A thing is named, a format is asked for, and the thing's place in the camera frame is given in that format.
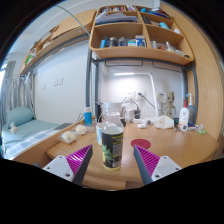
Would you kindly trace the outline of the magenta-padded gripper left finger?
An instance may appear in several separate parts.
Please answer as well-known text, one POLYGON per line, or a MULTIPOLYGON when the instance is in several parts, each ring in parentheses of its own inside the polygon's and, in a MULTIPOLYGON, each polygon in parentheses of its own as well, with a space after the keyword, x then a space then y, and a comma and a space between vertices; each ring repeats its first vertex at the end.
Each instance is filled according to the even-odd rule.
POLYGON ((88 145, 68 156, 57 156, 44 170, 81 186, 92 155, 92 146, 88 145))

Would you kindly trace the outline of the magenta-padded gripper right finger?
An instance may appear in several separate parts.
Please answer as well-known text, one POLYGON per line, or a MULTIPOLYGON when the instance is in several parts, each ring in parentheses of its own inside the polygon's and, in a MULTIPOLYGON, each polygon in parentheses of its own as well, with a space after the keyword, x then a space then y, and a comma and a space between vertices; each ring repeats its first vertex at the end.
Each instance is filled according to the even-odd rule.
POLYGON ((144 185, 181 170, 181 167, 167 155, 159 157, 138 145, 134 146, 133 154, 144 185))

